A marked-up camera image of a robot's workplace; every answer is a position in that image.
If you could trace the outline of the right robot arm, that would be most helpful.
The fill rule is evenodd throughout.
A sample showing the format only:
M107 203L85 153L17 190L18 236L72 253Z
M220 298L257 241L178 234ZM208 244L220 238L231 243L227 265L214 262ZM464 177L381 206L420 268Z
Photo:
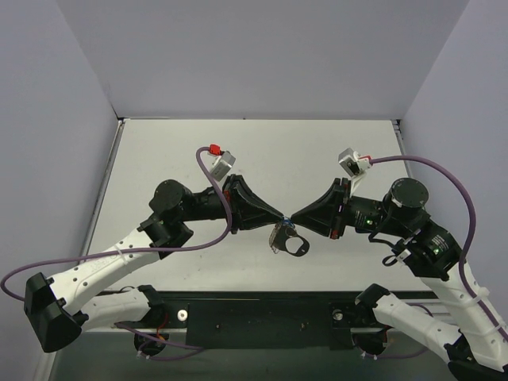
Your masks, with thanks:
M356 297L356 319L406 334L438 355L458 380L505 380L507 340L499 332L505 324L492 323L482 310L488 292L475 282L469 267L464 274L471 289L462 284L461 248L425 211L429 198L425 186L416 179L397 179L380 201L353 196L351 190L348 179L335 179L325 194L291 220L333 240L348 226L366 233L370 242L379 233L397 237L391 262L406 265L438 297L454 322L431 317L378 284Z

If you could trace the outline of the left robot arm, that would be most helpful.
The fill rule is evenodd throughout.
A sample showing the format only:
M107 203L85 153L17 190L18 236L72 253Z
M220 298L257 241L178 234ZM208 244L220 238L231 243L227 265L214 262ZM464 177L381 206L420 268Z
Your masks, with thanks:
M104 325L134 322L153 327L165 322L168 308L154 287L103 291L185 247L194 234L187 222L224 219L225 231L236 233L283 219L240 175L228 176L222 189L208 187L199 193L165 180L148 205L148 219L107 251L89 255L67 271L49 277L37 273L27 280L24 311L44 352L65 348L82 332Z

